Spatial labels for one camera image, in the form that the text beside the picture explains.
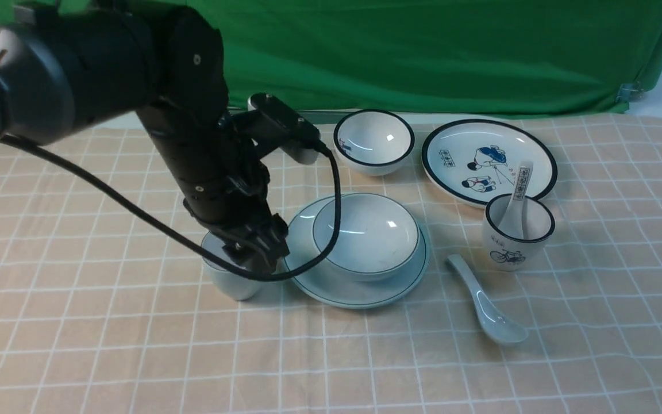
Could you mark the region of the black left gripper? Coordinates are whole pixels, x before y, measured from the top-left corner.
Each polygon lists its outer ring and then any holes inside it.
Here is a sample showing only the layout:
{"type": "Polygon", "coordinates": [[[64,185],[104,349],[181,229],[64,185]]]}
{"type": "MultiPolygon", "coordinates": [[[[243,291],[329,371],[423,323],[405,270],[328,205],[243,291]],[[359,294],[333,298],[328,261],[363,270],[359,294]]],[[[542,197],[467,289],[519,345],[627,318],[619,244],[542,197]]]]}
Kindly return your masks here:
{"type": "Polygon", "coordinates": [[[288,227],[262,197],[237,192],[217,194],[194,191],[184,207],[218,244],[198,246],[195,252],[211,264],[234,274],[272,274],[289,254],[288,227]]]}

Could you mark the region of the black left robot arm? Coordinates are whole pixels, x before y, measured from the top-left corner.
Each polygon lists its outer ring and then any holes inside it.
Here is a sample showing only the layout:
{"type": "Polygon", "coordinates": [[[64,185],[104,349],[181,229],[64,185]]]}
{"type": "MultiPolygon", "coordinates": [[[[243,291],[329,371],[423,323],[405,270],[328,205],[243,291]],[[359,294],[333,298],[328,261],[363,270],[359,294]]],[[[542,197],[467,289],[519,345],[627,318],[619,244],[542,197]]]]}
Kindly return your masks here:
{"type": "Polygon", "coordinates": [[[261,159],[280,133],[257,110],[229,112],[218,29],[178,3],[97,1],[68,14],[15,5],[15,21],[0,25],[0,142],[35,153],[129,112],[229,262],[272,273],[287,225],[268,207],[261,159]]]}

